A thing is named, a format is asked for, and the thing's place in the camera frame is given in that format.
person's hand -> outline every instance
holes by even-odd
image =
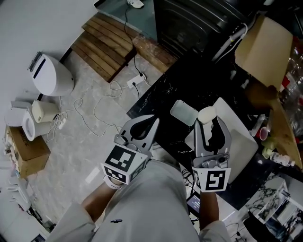
[[[122,185],[123,184],[123,182],[120,182],[120,181],[118,181],[118,180],[116,180],[116,179],[114,179],[114,178],[109,178],[111,181],[112,181],[112,183],[114,183],[114,184],[116,184],[117,186],[120,186],[120,185]]]

black marble surface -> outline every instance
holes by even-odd
[[[222,97],[249,130],[253,126],[248,114],[253,114],[255,110],[240,87],[228,79],[228,75],[223,68],[205,60],[195,50],[190,50],[152,85],[127,114],[131,118],[146,114],[158,116],[160,124],[155,141],[191,171],[194,151],[184,140],[193,127],[170,115],[178,99],[199,111],[212,106]],[[240,209],[273,169],[273,162],[264,159],[258,151],[226,191],[217,194],[234,208]]]

white cable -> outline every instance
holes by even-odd
[[[148,84],[148,82],[146,80],[144,80],[144,82],[146,83],[146,85],[148,85],[149,87],[151,87],[151,85]]]
[[[60,101],[60,105],[59,105],[59,114],[56,116],[56,118],[52,121],[53,122],[53,125],[52,125],[52,122],[51,122],[51,128],[49,129],[47,135],[46,135],[46,141],[49,142],[49,141],[52,141],[54,138],[55,138],[55,131],[58,129],[57,125],[59,122],[61,122],[61,120],[64,119],[64,114],[66,114],[66,119],[68,117],[67,115],[67,111],[73,111],[73,110],[65,110],[64,112],[61,112],[61,97],[59,97],[59,101]],[[48,139],[48,135],[49,133],[52,131],[53,129],[53,137],[51,139]]]
[[[245,25],[245,33],[241,35],[240,39],[233,45],[233,47],[228,51],[226,52],[223,56],[221,56],[215,63],[217,63],[219,60],[221,60],[225,55],[227,55],[229,52],[231,52],[236,46],[237,44],[244,38],[244,36],[247,34],[248,32],[248,27],[245,23],[242,23]]]
[[[119,88],[118,88],[118,89],[112,89],[112,88],[111,88],[111,85],[112,85],[113,83],[116,83],[116,84],[118,85]],[[105,125],[107,125],[107,127],[106,127],[106,129],[103,131],[102,135],[98,135],[97,133],[95,133],[94,131],[92,131],[92,130],[89,128],[89,126],[87,125],[87,123],[85,122],[84,117],[82,116],[82,114],[80,114],[80,113],[78,112],[78,108],[80,108],[81,105],[83,104],[83,99],[82,99],[82,98],[77,98],[77,99],[74,101],[74,103],[73,103],[74,110],[65,110],[64,112],[61,112],[61,97],[59,97],[59,100],[60,100],[59,114],[57,115],[57,117],[56,117],[55,120],[53,121],[53,125],[51,124],[51,128],[50,128],[50,130],[48,131],[47,136],[46,136],[46,141],[49,142],[49,141],[51,141],[51,140],[54,139],[54,137],[55,137],[55,130],[58,129],[58,127],[57,127],[58,123],[64,118],[64,113],[66,114],[66,119],[67,119],[67,117],[68,117],[67,111],[76,111],[77,114],[81,116],[81,118],[82,118],[82,120],[83,120],[85,126],[89,129],[89,131],[92,132],[92,133],[93,133],[95,136],[97,136],[97,137],[102,137],[102,136],[104,136],[105,132],[107,131],[107,129],[108,129],[109,127],[115,127],[115,129],[116,129],[117,132],[119,133],[118,128],[121,128],[121,127],[116,126],[116,125],[114,125],[114,124],[108,124],[108,123],[104,122],[103,120],[99,119],[99,118],[96,116],[96,114],[95,114],[95,110],[96,110],[96,107],[98,106],[98,104],[100,103],[100,101],[101,101],[102,98],[104,98],[104,97],[118,98],[119,96],[121,96],[121,94],[122,94],[122,89],[124,89],[124,88],[128,88],[128,86],[121,87],[121,86],[119,85],[119,83],[117,83],[116,81],[112,81],[112,82],[109,84],[108,89],[111,90],[111,91],[120,90],[120,91],[121,91],[120,94],[119,94],[119,95],[116,95],[116,96],[104,95],[104,96],[102,96],[102,97],[99,99],[99,101],[97,102],[97,104],[96,104],[95,107],[94,107],[93,114],[94,114],[95,118],[96,118],[97,120],[101,121],[102,123],[104,123]],[[81,101],[80,101],[80,103],[78,104],[78,106],[76,107],[76,106],[75,106],[75,103],[76,103],[78,100],[81,100]],[[49,133],[50,133],[52,130],[53,130],[53,137],[52,137],[51,139],[48,139],[48,135],[49,135]]]

person's arm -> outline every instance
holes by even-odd
[[[116,185],[122,184],[121,182],[115,179],[111,179],[111,181]],[[84,201],[82,202],[82,206],[88,212],[94,222],[96,222],[98,218],[100,218],[116,191],[117,190],[108,187],[104,182],[87,198],[84,199]]]
[[[219,206],[214,192],[200,193],[200,229],[219,220]]]

wooden step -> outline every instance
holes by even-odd
[[[131,39],[138,33],[128,27],[125,29],[130,34],[125,33],[121,23],[101,14],[93,16],[82,28],[84,32],[71,48],[110,82],[136,55]]]

